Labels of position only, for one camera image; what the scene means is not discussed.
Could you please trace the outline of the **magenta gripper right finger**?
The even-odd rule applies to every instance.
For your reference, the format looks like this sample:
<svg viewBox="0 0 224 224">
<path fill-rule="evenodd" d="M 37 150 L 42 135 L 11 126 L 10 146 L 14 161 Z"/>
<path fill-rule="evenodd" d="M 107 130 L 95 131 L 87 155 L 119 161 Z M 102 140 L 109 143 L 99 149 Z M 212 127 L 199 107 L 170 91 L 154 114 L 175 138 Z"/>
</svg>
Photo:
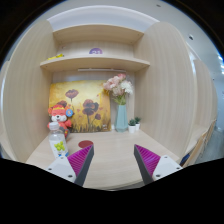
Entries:
<svg viewBox="0 0 224 224">
<path fill-rule="evenodd" d="M 182 169 L 168 155 L 159 156 L 137 144 L 134 145 L 134 156 L 145 185 Z"/>
</svg>

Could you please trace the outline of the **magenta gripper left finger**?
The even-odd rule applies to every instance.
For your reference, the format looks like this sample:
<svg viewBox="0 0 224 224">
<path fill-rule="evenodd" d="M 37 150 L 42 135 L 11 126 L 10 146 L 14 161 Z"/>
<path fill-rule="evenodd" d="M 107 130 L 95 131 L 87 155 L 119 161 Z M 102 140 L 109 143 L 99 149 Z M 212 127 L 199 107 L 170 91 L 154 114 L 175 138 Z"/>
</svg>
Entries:
<svg viewBox="0 0 224 224">
<path fill-rule="evenodd" d="M 68 157 L 60 156 L 56 158 L 46 170 L 78 186 L 82 186 L 85 182 L 93 156 L 94 145 L 89 145 Z"/>
</svg>

